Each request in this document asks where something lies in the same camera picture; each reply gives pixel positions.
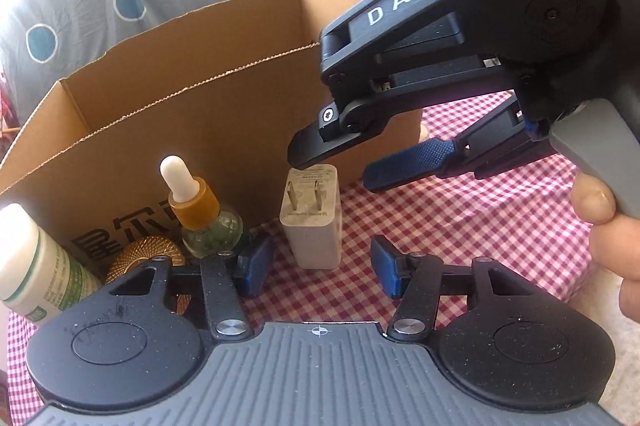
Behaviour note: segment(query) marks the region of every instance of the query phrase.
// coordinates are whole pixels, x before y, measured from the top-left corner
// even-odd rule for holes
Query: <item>metal screw head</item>
[[[216,330],[223,336],[239,336],[246,332],[246,323],[242,320],[224,320],[216,325]]]
[[[420,334],[425,328],[424,323],[413,318],[404,318],[394,323],[394,330],[400,334]]]

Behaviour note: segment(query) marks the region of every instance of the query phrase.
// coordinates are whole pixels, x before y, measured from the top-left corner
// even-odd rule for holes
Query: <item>cardboard box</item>
[[[0,207],[20,202],[100,271],[129,242],[178,226],[159,174],[167,155],[247,226],[276,218],[289,141],[330,100],[318,35],[358,1],[230,0],[120,43],[37,107],[0,165]],[[419,132],[419,111],[395,117],[330,161],[340,184]]]

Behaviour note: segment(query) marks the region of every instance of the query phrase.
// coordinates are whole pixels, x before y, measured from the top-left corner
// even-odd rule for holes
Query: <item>red checkered tablecloth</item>
[[[432,136],[451,138],[499,104],[507,94],[436,106],[424,113]],[[395,304],[384,295],[369,261],[369,243],[381,233],[402,252],[422,250],[446,263],[491,256],[559,298],[567,298],[586,273],[588,226],[569,204],[574,166],[555,156],[489,180],[467,174],[424,179],[382,194],[361,184],[342,192],[342,265],[333,272],[298,269],[277,223],[266,228],[278,253],[264,293],[246,301],[254,324],[265,320],[378,321],[386,326]],[[462,298],[443,298],[439,324],[465,310]],[[42,405],[25,366],[35,327],[12,314],[8,329],[8,379],[15,425]]]

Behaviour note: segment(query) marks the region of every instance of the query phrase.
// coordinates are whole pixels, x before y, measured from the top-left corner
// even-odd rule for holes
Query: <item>gray ribbed plate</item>
[[[83,416],[49,405],[50,426],[619,426],[595,404],[555,414],[492,408],[461,392],[418,345],[374,323],[268,323],[215,348],[182,390],[148,408]]]

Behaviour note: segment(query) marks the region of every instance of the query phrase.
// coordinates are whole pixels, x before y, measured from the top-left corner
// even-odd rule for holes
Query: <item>white rubber dropper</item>
[[[160,174],[178,203],[193,200],[200,191],[200,183],[191,176],[184,161],[169,155],[160,163]]]

